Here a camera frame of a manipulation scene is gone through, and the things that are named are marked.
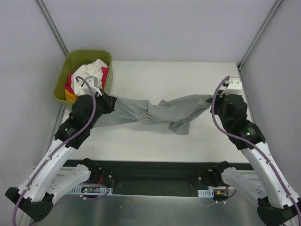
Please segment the grey t shirt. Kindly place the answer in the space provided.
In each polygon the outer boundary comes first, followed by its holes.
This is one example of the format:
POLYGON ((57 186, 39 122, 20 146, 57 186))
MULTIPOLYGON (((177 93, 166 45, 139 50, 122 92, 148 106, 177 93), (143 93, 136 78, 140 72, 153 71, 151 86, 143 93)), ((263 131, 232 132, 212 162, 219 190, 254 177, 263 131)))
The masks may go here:
POLYGON ((167 124, 171 132, 188 135, 190 122, 208 110, 212 95, 188 95, 153 105, 149 100, 115 97, 114 111, 103 114, 96 127, 108 127, 132 122, 167 124))

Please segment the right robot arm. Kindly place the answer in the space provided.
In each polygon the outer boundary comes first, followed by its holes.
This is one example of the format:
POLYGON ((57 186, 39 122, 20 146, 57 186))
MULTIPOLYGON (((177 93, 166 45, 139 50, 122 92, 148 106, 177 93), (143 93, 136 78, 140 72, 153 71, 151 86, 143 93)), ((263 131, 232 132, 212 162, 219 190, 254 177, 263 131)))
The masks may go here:
POLYGON ((223 161, 213 166, 207 184, 233 187, 255 207, 267 226, 280 226, 301 216, 301 197, 290 186, 269 151, 259 127, 247 119, 247 104, 241 95, 213 96, 211 114, 219 117, 218 130, 225 134, 248 159, 261 186, 240 174, 230 163, 223 161))

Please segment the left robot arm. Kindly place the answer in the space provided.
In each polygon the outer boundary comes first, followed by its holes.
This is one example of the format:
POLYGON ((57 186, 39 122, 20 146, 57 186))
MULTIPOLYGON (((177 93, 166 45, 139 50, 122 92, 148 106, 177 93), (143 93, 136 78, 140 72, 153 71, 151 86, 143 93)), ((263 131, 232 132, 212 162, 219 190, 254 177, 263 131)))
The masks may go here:
POLYGON ((43 220, 57 201, 75 186, 84 183, 90 189, 106 188, 108 194, 113 185, 111 169, 99 166, 95 161, 85 158, 62 178, 56 174, 69 156, 79 149, 90 136, 97 120, 114 111, 116 98, 104 92, 82 95, 71 107, 69 117, 55 134, 47 153, 31 175, 19 186, 10 187, 5 196, 15 204, 13 225, 16 212, 22 210, 34 222, 43 220))

